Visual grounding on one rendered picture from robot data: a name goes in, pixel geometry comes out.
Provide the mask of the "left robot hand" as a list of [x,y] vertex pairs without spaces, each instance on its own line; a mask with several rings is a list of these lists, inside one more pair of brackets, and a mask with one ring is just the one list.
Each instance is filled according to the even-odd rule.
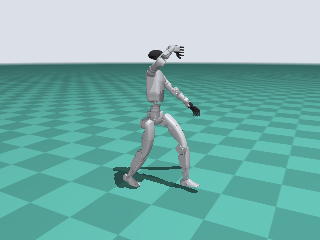
[[195,116],[195,114],[196,114],[196,116],[201,115],[200,109],[198,109],[196,106],[193,106],[193,104],[191,102],[189,102],[189,105],[190,105],[190,107],[188,107],[188,108],[190,108],[193,111],[193,116]]

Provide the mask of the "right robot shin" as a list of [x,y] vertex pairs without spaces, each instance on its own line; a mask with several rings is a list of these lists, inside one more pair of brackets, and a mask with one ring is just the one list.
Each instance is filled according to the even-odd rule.
[[143,166],[146,160],[147,158],[143,160],[142,152],[138,151],[132,160],[132,163],[130,165],[131,168],[129,170],[129,173],[127,174],[127,178],[130,179],[131,177],[133,177],[136,172]]

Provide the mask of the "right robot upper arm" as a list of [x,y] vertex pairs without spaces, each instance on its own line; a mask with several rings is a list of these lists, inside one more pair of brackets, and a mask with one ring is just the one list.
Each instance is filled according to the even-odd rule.
[[157,62],[155,62],[153,65],[149,66],[147,76],[148,77],[155,77],[157,71],[160,67],[163,67],[166,63],[166,60],[164,60],[162,57],[159,58]]

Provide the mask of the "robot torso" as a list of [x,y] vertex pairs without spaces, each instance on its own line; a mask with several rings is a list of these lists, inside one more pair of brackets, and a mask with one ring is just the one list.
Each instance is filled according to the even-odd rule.
[[155,77],[148,77],[148,71],[146,72],[146,95],[147,101],[153,103],[150,111],[147,112],[147,117],[153,117],[154,125],[159,125],[164,120],[164,112],[161,111],[161,104],[164,102],[165,94],[165,76],[158,70]]

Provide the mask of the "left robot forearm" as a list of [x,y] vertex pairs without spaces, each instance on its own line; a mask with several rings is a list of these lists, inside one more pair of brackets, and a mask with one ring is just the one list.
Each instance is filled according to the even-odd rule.
[[184,96],[182,92],[179,91],[179,94],[176,95],[176,97],[177,99],[180,99],[185,104],[186,107],[191,107],[189,105],[189,102],[190,102],[189,99],[186,96]]

